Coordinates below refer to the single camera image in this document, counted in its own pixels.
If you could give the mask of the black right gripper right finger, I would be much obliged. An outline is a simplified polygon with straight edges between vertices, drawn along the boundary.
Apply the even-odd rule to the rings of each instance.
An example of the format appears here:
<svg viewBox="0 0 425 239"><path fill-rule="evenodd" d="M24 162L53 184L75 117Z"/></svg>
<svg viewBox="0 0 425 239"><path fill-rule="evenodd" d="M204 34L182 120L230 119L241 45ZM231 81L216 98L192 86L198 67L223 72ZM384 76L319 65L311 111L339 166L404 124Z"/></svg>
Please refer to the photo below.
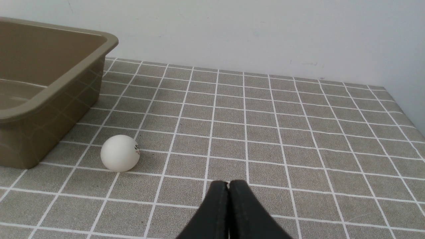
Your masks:
<svg viewBox="0 0 425 239"><path fill-rule="evenodd" d="M290 239L291 236L261 205L244 180L229 185L231 239Z"/></svg>

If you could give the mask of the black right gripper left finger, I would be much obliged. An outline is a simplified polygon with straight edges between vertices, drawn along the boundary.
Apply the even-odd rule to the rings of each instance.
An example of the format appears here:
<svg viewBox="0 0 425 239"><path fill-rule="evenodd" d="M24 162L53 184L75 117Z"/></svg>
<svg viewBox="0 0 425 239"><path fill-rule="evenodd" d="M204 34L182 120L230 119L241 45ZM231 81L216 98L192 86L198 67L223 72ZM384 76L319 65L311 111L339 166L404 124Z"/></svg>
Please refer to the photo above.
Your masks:
<svg viewBox="0 0 425 239"><path fill-rule="evenodd" d="M213 181L199 209L177 236L178 239L227 239L229 190L224 181Z"/></svg>

